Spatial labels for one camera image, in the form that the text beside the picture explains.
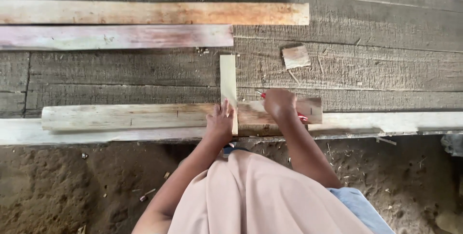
right hand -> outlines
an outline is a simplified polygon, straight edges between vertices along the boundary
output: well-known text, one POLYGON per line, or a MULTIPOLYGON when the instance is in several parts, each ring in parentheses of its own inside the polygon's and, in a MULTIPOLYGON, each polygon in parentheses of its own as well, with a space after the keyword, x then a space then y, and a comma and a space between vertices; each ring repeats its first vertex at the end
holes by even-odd
POLYGON ((286 89, 268 89, 265 92, 264 108, 275 121, 290 118, 296 112, 296 94, 286 89))

dirt floor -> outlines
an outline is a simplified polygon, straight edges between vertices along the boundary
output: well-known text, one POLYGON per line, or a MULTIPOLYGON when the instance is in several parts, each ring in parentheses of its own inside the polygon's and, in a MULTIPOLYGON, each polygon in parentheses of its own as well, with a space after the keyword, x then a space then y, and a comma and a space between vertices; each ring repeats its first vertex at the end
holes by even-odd
MULTIPOLYGON (((438 213, 456 209, 450 157, 438 136, 393 140, 397 146, 373 138, 317 143, 345 185, 360 189, 396 233, 435 233, 438 213)), ((285 143, 239 146, 290 166, 285 143)), ((129 142, 1 149, 0 230, 67 234, 86 225, 87 234, 130 233, 148 204, 138 198, 159 189, 192 148, 129 142)))

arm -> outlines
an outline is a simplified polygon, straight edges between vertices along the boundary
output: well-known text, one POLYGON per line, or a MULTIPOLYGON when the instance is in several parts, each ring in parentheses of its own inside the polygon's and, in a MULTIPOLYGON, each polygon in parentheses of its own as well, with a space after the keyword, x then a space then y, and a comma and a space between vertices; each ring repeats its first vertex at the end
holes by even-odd
POLYGON ((296 95, 284 89, 269 89, 265 94, 265 110, 286 139, 293 170, 326 188, 341 188, 343 185, 327 158, 297 117, 296 95))
POLYGON ((206 132, 183 163, 162 185, 135 225, 132 234, 167 233, 183 192, 201 172, 209 169, 222 148, 232 139, 234 109, 228 113, 228 100, 222 107, 214 106, 213 115, 207 115, 206 132))

hand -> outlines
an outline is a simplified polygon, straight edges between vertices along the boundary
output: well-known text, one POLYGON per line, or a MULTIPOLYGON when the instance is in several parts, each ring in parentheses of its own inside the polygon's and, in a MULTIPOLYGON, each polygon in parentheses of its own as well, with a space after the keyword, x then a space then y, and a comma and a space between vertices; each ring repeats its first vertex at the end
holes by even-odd
POLYGON ((296 94, 286 89, 268 89, 265 92, 264 108, 278 122, 292 115, 297 117, 296 100, 296 94))
POLYGON ((232 140, 234 114, 235 109, 228 104, 228 99, 224 100, 222 107, 215 104, 212 115, 207 114, 205 117, 207 126, 203 139, 220 142, 223 144, 220 148, 230 142, 232 140))

